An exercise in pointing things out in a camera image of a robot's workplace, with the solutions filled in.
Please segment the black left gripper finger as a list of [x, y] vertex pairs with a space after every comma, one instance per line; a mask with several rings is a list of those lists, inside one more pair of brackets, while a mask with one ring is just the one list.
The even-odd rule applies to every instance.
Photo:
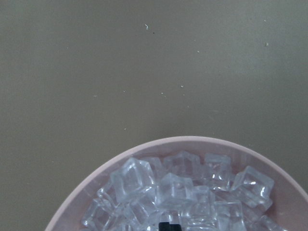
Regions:
[[181, 231], [181, 225], [170, 224], [169, 222], [160, 222], [159, 231]]

